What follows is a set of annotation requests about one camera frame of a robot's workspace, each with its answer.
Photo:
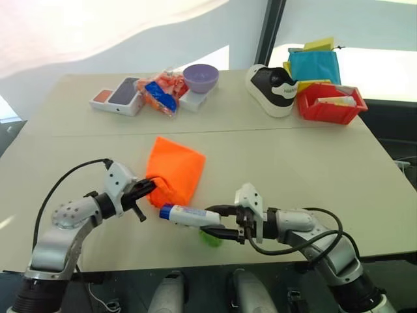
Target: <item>red plastic bin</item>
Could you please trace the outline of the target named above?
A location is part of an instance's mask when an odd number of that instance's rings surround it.
[[[352,96],[356,106],[338,106],[324,102],[315,104],[317,98]],[[310,121],[323,121],[347,125],[361,111],[367,111],[366,103],[355,87],[313,83],[296,96],[301,116]]]

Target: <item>orange cloth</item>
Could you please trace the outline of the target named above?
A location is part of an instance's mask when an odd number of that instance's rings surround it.
[[[161,208],[164,204],[188,205],[201,173],[205,156],[183,145],[157,137],[149,157],[146,178],[157,188],[147,198]]]

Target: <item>black cable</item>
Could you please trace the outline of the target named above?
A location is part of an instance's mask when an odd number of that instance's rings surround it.
[[[38,232],[39,232],[40,219],[42,218],[42,214],[45,211],[46,204],[48,203],[48,201],[50,200],[52,194],[55,192],[55,190],[58,188],[58,186],[64,181],[64,179],[66,179],[71,173],[75,172],[79,168],[82,168],[84,166],[87,166],[87,165],[90,165],[90,164],[94,164],[94,163],[100,163],[100,162],[103,162],[104,164],[107,165],[107,164],[109,164],[109,162],[111,162],[111,160],[108,159],[108,158],[99,158],[97,160],[92,160],[92,161],[88,161],[88,162],[85,162],[85,163],[81,163],[80,165],[77,165],[75,168],[72,168],[71,170],[69,170],[68,172],[66,172],[54,184],[54,186],[52,187],[52,189],[48,192],[48,195],[46,196],[44,202],[40,206],[40,209],[39,209],[39,212],[38,212],[38,216],[36,217],[35,229],[33,230],[32,250],[35,248],[36,244],[38,243]]]
[[[329,236],[329,235],[333,235],[335,233],[338,233],[338,231],[337,230],[328,230],[328,231],[326,231],[324,233],[321,233],[320,235],[314,237],[313,239],[310,239],[310,240],[306,241],[305,243],[302,243],[301,245],[294,246],[294,247],[288,248],[288,249],[283,249],[283,250],[269,251],[269,250],[262,249],[260,246],[258,246],[255,243],[255,241],[253,241],[250,227],[245,228],[246,238],[248,239],[250,245],[256,251],[258,251],[259,253],[264,254],[266,256],[282,256],[284,254],[290,254],[290,253],[293,253],[293,252],[297,252],[297,251],[300,251],[303,248],[306,248],[307,246],[310,246],[311,244],[315,243],[317,240],[320,240],[323,237],[326,237],[326,236]]]
[[[302,243],[301,245],[294,246],[294,247],[288,248],[288,249],[274,250],[274,251],[268,251],[268,250],[265,250],[265,249],[262,249],[261,247],[259,247],[253,241],[250,227],[246,227],[245,228],[246,238],[248,239],[250,245],[256,251],[258,251],[259,253],[265,254],[267,256],[281,256],[281,255],[284,255],[284,254],[290,254],[290,253],[293,253],[293,252],[300,251],[301,249],[306,248],[307,246],[312,245],[314,242],[318,241],[319,239],[322,239],[323,237],[326,237],[328,235],[332,235],[332,234],[335,234],[336,233],[337,234],[336,235],[336,238],[332,241],[332,243],[329,245],[329,247],[326,250],[324,250],[323,252],[321,252],[316,258],[314,258],[310,262],[312,265],[317,264],[318,261],[322,260],[339,243],[340,239],[343,236],[343,226],[342,226],[342,223],[341,223],[340,219],[334,213],[332,213],[330,211],[327,211],[325,209],[316,208],[316,207],[308,207],[308,208],[305,208],[305,210],[307,210],[307,211],[318,211],[318,212],[323,212],[323,213],[326,213],[326,214],[330,215],[331,217],[334,218],[334,220],[338,224],[338,230],[329,230],[329,231],[326,231],[324,233],[321,233],[320,235],[318,235],[318,236],[316,236],[316,237],[314,237],[314,238],[306,241],[305,243]]]
[[[79,278],[81,279],[81,283],[83,284],[83,289],[84,289],[84,292],[85,292],[85,296],[87,297],[87,300],[89,302],[89,307],[90,307],[91,313],[94,313],[93,301],[91,300],[89,290],[87,289],[87,284],[85,283],[83,272],[80,271],[80,269],[78,267],[78,264],[76,265],[76,271],[79,274]]]
[[[310,261],[310,265],[314,267],[323,258],[325,258],[327,254],[329,254],[329,252],[332,251],[334,247],[339,243],[340,239],[343,236],[343,225],[341,224],[340,219],[334,213],[328,210],[321,209],[319,207],[306,207],[304,209],[307,211],[316,211],[316,212],[326,213],[327,215],[330,215],[338,224],[338,234],[336,235],[336,238],[332,241],[332,243],[330,243],[330,245],[323,252],[321,252],[318,256],[316,256],[313,260]]]

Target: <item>table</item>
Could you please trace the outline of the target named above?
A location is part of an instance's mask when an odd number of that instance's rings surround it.
[[[192,207],[233,203],[235,190],[250,181],[264,197],[265,207],[316,206],[333,211],[364,256],[417,250],[417,193],[360,118],[343,127],[304,121],[296,110],[285,119],[269,117],[236,83],[243,75],[222,72],[218,91],[200,112],[180,111],[173,120],[150,108],[137,117],[124,117],[88,106],[96,90],[111,87],[110,82],[116,85],[126,75],[61,80],[0,158],[0,268],[25,270],[38,208],[64,172],[86,160],[110,157],[143,177],[157,136],[207,157]],[[104,167],[99,165],[68,178],[50,200],[40,233],[60,203],[100,191],[103,182]],[[105,221],[84,244],[83,270],[303,260],[299,253],[264,256],[235,242],[209,247],[196,229],[160,220],[146,199],[138,204],[147,221],[139,223],[133,212]],[[335,227],[327,216],[321,218]],[[225,223],[233,225],[231,220]],[[283,247],[275,241],[265,244],[268,249]]]

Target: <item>packaging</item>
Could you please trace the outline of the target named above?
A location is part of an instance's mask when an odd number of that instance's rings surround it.
[[[188,90],[182,74],[163,72],[157,77],[138,80],[136,84],[144,103],[172,117],[179,107],[179,98]]]

